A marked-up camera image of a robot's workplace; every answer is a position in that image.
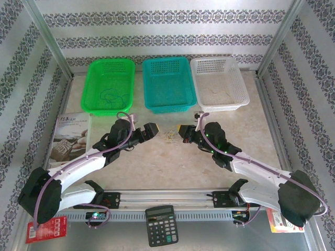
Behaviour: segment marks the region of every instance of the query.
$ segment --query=black calculator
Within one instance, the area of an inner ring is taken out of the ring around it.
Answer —
[[[173,206],[146,209],[150,247],[159,247],[178,242],[178,231]]]

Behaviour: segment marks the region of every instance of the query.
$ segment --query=red label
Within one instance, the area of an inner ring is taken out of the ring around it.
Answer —
[[[41,224],[37,231],[34,230],[32,222],[28,223],[26,243],[45,241],[66,236],[68,219],[66,216],[55,217]]]

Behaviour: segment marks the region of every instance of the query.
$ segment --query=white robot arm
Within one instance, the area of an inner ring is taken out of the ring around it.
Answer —
[[[120,156],[121,150],[131,149],[137,144],[150,140],[158,133],[155,123],[145,124],[144,130],[141,131],[140,128],[135,129],[133,126],[134,117],[131,115],[129,118],[128,120],[118,119],[111,127],[110,133],[106,133],[82,156],[60,167],[49,170],[41,167],[35,169],[23,187],[18,203],[31,216],[34,215],[37,207],[39,224],[49,221],[58,211],[68,207],[78,204],[99,205],[103,199],[104,190],[98,184],[91,180],[78,186],[72,184],[115,161]]]
[[[206,115],[196,113],[198,125],[181,125],[179,135],[184,143],[196,143],[203,152],[212,153],[212,159],[219,167],[247,177],[239,179],[229,189],[230,200],[237,206],[248,202],[272,208],[294,225],[303,227],[320,208],[320,200],[311,194],[318,195],[309,177],[299,170],[290,173],[256,161],[242,149],[230,144],[217,122],[206,124],[201,132],[201,117]]]

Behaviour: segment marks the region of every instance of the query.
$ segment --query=marble table surface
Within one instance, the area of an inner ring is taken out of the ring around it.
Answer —
[[[250,103],[235,111],[213,112],[206,122],[217,121],[227,140],[244,152],[273,167],[280,168],[264,111],[253,79],[253,72],[243,71]],[[83,111],[80,106],[85,76],[75,76],[66,113]],[[242,175],[218,167],[211,154],[201,152],[196,144],[183,144],[177,136],[167,143],[165,133],[178,124],[194,124],[196,105],[187,112],[153,114],[144,106],[142,72],[135,74],[135,91],[130,113],[139,117],[136,127],[157,123],[158,135],[131,152],[122,151],[120,158],[105,168],[87,175],[104,189],[183,189],[228,188]],[[90,146],[110,131],[116,117],[92,116]]]

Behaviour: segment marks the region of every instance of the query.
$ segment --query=white wall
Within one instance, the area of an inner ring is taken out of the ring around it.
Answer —
[[[41,166],[67,80],[19,0],[0,0],[0,250],[10,249],[18,195]]]
[[[232,54],[256,70],[292,0],[40,0],[74,72],[98,58]]]
[[[264,81],[293,170],[308,174],[329,212],[317,217],[335,250],[335,1],[307,0]]]

